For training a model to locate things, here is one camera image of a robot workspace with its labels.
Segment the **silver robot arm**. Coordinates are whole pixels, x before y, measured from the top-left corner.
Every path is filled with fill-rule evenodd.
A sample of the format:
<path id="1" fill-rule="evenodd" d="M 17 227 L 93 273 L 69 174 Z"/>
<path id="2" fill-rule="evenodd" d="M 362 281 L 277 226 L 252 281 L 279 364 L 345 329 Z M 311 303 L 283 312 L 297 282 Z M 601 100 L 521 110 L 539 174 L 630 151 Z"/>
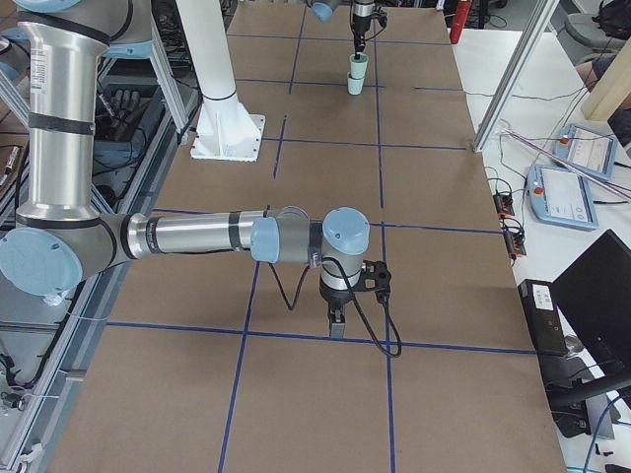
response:
<path id="1" fill-rule="evenodd" d="M 149 2 L 22 1 L 18 23 L 31 45 L 31 168 L 17 226 L 1 240 L 1 271 L 15 287 L 46 297 L 152 254 L 247 251 L 259 262 L 318 268 L 329 333 L 342 336 L 367 267 L 361 212 L 342 207 L 320 221 L 297 207 L 149 218 L 92 206 L 98 64 L 115 46 L 152 49 Z"/>
<path id="2" fill-rule="evenodd" d="M 308 7 L 321 22 L 328 21 L 342 4 L 341 1 L 317 0 L 307 1 Z M 349 6 L 349 29 L 352 34 L 353 59 L 359 60 L 366 46 L 366 33 L 372 25 L 376 3 L 369 0 L 353 0 Z"/>

